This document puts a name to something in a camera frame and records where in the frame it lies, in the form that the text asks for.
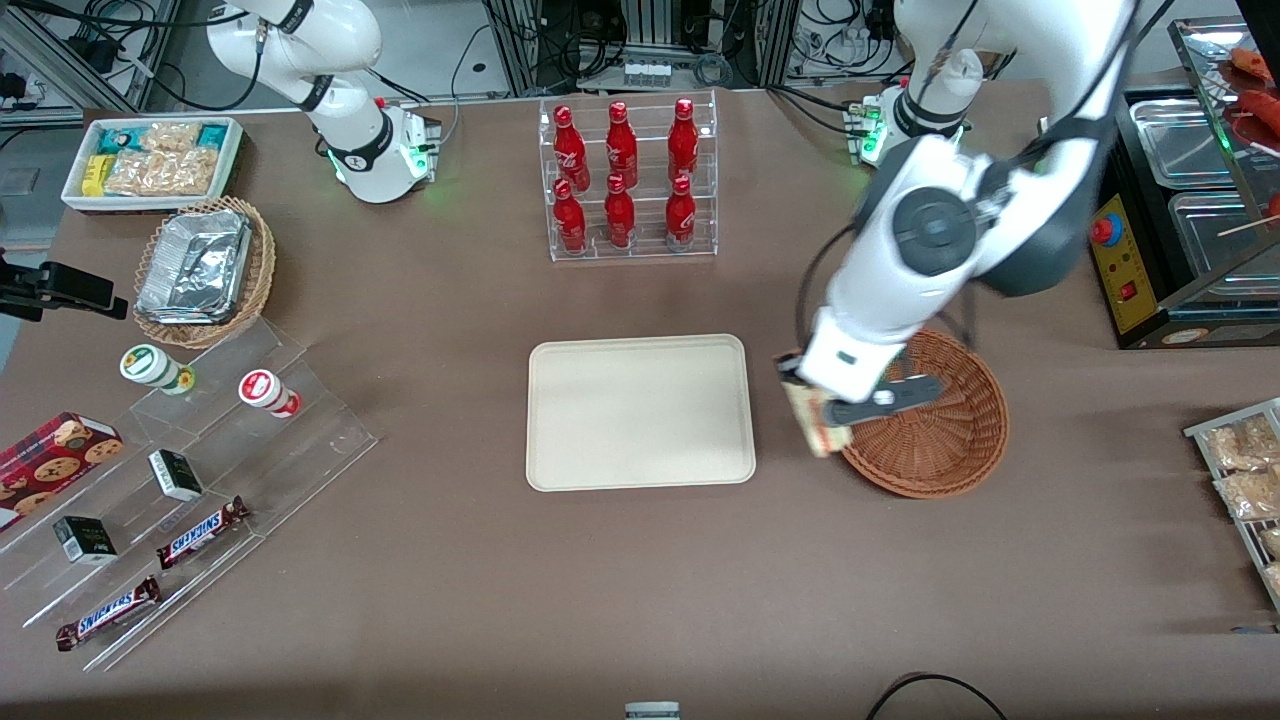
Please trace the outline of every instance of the red emergency stop button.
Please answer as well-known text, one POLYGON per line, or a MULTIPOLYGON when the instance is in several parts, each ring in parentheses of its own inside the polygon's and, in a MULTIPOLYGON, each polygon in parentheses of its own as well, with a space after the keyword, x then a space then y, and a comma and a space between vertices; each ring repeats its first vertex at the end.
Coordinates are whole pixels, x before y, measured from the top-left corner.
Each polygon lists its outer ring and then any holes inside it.
POLYGON ((1115 233, 1115 225, 1111 224, 1111 220, 1101 218, 1093 223, 1093 228, 1089 229, 1089 240, 1102 245, 1111 240, 1112 233, 1115 233))

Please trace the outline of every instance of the acrylic bottle rack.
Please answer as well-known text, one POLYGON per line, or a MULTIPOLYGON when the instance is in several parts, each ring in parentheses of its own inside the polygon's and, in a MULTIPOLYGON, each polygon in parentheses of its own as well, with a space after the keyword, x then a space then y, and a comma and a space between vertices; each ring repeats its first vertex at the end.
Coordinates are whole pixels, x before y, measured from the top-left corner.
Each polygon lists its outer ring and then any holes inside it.
POLYGON ((714 255, 719 246, 717 218, 717 109, 716 95, 709 91, 684 94, 637 94, 613 99, 593 96, 557 97, 543 100, 539 108, 538 150, 543 168, 543 201, 547 206, 547 236, 552 260, 625 260, 628 258, 687 258, 714 255), (671 197, 671 178, 667 172, 667 135, 675 120, 676 100, 694 101, 694 126, 698 128, 698 169, 690 178, 690 195, 698 209, 694 215, 694 240, 687 251, 675 254, 667 247, 667 199, 671 197), (639 146, 640 181, 631 188, 636 208, 636 237, 627 250, 614 247, 607 237, 604 199, 608 195, 605 179, 609 161, 604 138, 609 133, 608 101, 622 99, 636 132, 639 146), (552 110, 567 105, 573 111, 573 124, 586 142, 586 167, 591 172, 591 186, 577 196, 586 213, 586 252, 570 255, 564 251, 556 231, 552 206, 556 201, 552 183, 559 177, 556 164, 556 123, 552 110))
POLYGON ((24 628, 47 635, 50 656, 86 671, 110 669, 378 443, 302 355, 301 346, 262 319, 206 350, 191 363, 191 392, 170 397, 152 391, 114 421, 125 448, 111 464, 0 536, 5 601, 24 628), (255 368, 274 372, 302 396, 297 415, 278 419, 241 402, 237 383, 255 368), (204 486, 198 501, 160 492, 147 456, 161 447, 191 461, 204 486), (248 518, 174 568, 160 569, 156 548, 237 495, 251 510, 248 518), (52 530, 63 515, 102 520, 118 557, 96 568, 69 562, 52 530), (163 602, 127 615, 70 652, 56 651, 59 626, 147 575, 156 577, 163 602))

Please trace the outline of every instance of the brown tabletop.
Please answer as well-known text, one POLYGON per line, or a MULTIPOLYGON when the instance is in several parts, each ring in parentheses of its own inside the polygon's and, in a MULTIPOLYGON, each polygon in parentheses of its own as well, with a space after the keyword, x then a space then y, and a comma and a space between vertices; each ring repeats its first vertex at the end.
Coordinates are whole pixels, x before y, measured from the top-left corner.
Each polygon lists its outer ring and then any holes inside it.
MULTIPOLYGON (((765 94, 718 97, 719 256, 613 268, 548 260, 536 102, 467 106, 440 179, 385 206, 334 181, 303 115, 243 115, 236 191, 279 252, 266 315, 385 439, 110 673, 0 607, 0 716, 559 720, 669 698, 689 720, 847 719, 934 670, 1012 717, 1276 717, 1280 637, 1229 634, 1272 616, 1180 430, 1280 395, 1280 351, 1120 352, 1087 264, 983 293, 1009 454, 966 496, 890 496, 809 456, 769 363, 869 176, 765 94), (748 350, 750 482, 529 487, 536 345, 721 332, 748 350)), ((989 85, 968 142, 1015 151, 1046 105, 989 85)), ((155 224, 69 211, 54 258, 131 288, 155 224)), ((124 411, 140 340, 67 310, 24 327, 0 441, 124 411)), ((914 687, 882 717, 928 712, 987 716, 914 687)))

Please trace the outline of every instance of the round wicker basket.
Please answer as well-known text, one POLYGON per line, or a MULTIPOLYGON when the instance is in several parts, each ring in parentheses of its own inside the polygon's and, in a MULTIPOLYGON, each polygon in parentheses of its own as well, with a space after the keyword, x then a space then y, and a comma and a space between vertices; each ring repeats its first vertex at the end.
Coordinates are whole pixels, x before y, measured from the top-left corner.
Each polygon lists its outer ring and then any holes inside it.
MULTIPOLYGON (((1005 455, 1009 406, 987 365, 955 338, 920 331, 908 343, 916 373, 942 382, 937 401, 852 427, 845 459, 906 497, 950 497, 987 479, 1005 455)), ((895 365, 890 378, 901 377, 895 365)))
MULTIPOLYGON (((191 350, 204 350, 219 340, 248 327, 262 313, 266 305, 266 296, 271 292, 271 273, 275 272, 275 240, 271 237, 271 228, 266 227, 262 215, 243 200, 236 197, 219 197, 200 202, 189 208, 178 210, 179 214, 212 213, 215 210, 236 210, 243 213, 253 223, 253 236, 250 240, 250 255, 244 261, 244 281, 241 286, 241 302, 236 316, 221 325, 161 325, 152 323, 138 315, 137 304, 133 307, 133 319, 137 320, 142 332, 156 342, 178 345, 191 350)), ((147 268, 151 266, 151 255, 156 249, 156 238, 160 229, 151 233, 151 242, 142 252, 142 263, 133 279, 134 297, 142 291, 142 281, 147 277, 147 268)))

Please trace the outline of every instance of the coca-cola bottle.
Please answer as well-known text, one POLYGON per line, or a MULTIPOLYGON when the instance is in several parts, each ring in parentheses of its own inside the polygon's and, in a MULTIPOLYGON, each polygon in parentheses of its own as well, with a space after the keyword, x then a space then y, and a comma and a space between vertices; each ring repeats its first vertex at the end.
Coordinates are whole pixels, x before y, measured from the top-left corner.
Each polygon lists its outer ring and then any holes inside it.
POLYGON ((582 205, 573 197, 573 188, 564 178, 556 178, 552 186, 556 193, 556 204, 552 205, 552 214, 556 217, 556 232, 561 236, 561 245, 570 255, 586 252, 586 215, 582 205))
POLYGON ((627 193, 622 173, 611 173, 608 182, 609 196, 604 199, 604 217, 609 222, 609 243, 626 250, 635 240, 636 205, 627 193))
POLYGON ((582 133, 573 127, 573 113, 564 105, 556 108, 556 164, 561 176, 570 182, 573 192, 581 195, 591 187, 591 172, 586 169, 586 143, 582 133))
POLYGON ((609 172, 621 173, 622 182, 632 188, 640 182, 640 158, 636 150, 636 131, 627 120, 627 104, 609 104, 609 135, 604 138, 604 150, 609 155, 609 172))
POLYGON ((689 196, 689 176, 681 174, 671 183, 667 199, 667 249, 685 252, 694 243, 694 213, 696 205, 689 196))
POLYGON ((698 128, 694 127, 694 101, 687 97, 676 100, 676 122, 667 136, 667 156, 671 182, 676 182, 681 173, 694 177, 698 170, 698 128))

